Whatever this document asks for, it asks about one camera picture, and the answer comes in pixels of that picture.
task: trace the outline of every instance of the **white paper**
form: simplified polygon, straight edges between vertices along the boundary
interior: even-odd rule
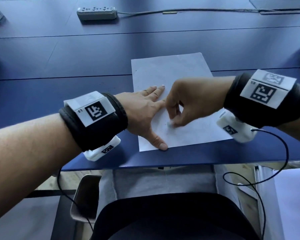
[[[284,238],[300,239],[300,168],[283,170],[274,181]]]
[[[159,99],[166,97],[175,80],[185,77],[212,77],[212,73],[201,53],[159,56],[131,60],[134,91],[141,91],[150,86],[165,85],[165,91]],[[212,141],[231,139],[231,136],[216,124],[221,112],[192,121],[179,128],[168,127],[170,121],[167,110],[155,115],[151,125],[168,145],[180,147]],[[146,139],[139,136],[139,151],[155,150]]]

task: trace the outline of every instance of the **tabletop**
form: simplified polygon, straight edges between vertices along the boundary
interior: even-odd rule
[[[300,82],[300,14],[178,12],[80,22],[78,7],[121,12],[171,8],[253,8],[249,0],[0,0],[0,128],[57,113],[63,100],[92,91],[132,92],[131,59],[201,52],[214,76],[256,69]],[[300,142],[275,128],[292,160]],[[285,160],[282,143],[258,133],[246,144],[225,140],[139,152],[127,131],[96,162],[83,154],[65,171]]]

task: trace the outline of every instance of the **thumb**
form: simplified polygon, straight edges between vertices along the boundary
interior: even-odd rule
[[[143,137],[147,139],[151,143],[151,145],[153,145],[157,149],[163,151],[166,151],[168,149],[168,145],[160,138],[160,136],[154,133],[151,128],[149,132]]]
[[[173,127],[180,127],[189,124],[195,119],[192,113],[185,107],[181,114],[176,115],[173,120],[171,120],[171,123]]]

